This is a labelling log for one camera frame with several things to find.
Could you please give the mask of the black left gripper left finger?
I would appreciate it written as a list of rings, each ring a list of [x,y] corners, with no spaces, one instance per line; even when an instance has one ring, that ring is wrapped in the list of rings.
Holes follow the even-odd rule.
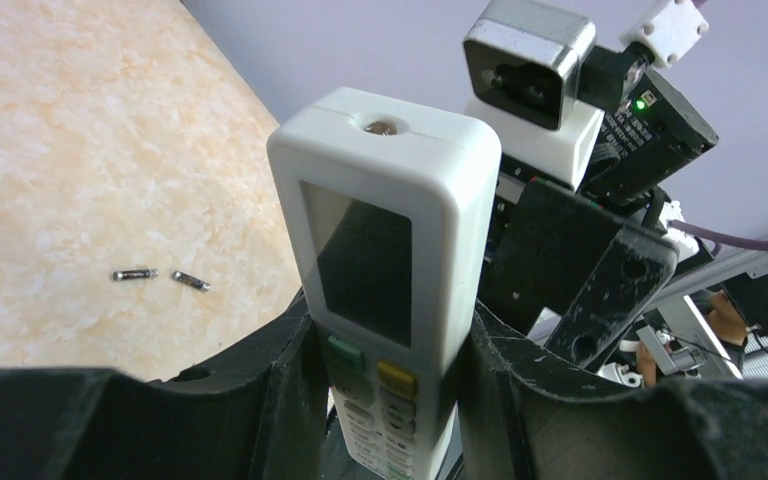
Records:
[[[315,479],[326,397],[303,297],[166,381],[0,369],[0,479]]]

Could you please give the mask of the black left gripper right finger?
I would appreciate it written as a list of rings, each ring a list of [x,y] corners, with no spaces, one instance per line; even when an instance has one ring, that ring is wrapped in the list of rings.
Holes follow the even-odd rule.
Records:
[[[768,380],[632,389],[475,309],[458,413],[469,479],[768,479]]]

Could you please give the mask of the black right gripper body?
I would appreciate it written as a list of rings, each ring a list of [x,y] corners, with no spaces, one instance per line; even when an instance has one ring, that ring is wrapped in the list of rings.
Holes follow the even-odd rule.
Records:
[[[524,186],[485,264],[480,301],[529,333],[543,310],[560,321],[544,346],[597,371],[654,295],[673,276],[678,249],[638,222],[553,183]]]

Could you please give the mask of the AAA battery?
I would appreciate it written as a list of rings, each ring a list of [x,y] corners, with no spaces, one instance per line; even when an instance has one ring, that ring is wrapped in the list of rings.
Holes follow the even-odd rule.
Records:
[[[117,270],[111,274],[111,280],[114,282],[144,280],[157,277],[159,271],[155,268]]]
[[[200,292],[208,292],[212,289],[212,285],[210,283],[180,270],[175,270],[171,274],[171,279]]]

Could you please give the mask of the white remote control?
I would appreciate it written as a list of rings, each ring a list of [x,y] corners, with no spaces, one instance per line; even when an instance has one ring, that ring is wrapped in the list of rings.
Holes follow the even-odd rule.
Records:
[[[267,156],[351,458],[433,479],[454,425],[500,140],[481,120],[341,87]]]

